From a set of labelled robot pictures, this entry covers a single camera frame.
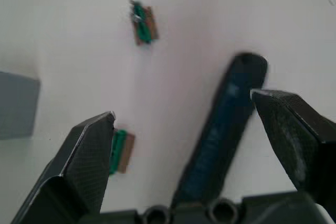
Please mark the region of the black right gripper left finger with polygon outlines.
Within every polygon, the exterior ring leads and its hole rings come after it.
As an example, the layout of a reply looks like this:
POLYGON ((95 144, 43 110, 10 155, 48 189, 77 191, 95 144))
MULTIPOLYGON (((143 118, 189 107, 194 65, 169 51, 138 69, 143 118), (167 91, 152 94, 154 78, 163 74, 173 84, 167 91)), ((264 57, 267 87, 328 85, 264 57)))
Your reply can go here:
POLYGON ((12 223, 78 223, 100 212, 109 177, 115 116, 74 126, 47 164, 12 223))

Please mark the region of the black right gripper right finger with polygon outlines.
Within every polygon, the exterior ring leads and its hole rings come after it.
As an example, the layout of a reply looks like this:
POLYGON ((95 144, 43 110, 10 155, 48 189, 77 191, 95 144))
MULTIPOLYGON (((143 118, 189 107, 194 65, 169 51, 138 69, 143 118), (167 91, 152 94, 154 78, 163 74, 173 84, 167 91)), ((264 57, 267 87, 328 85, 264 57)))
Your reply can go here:
POLYGON ((250 93, 272 149, 297 190, 335 209, 335 123, 302 97, 280 90, 250 93))

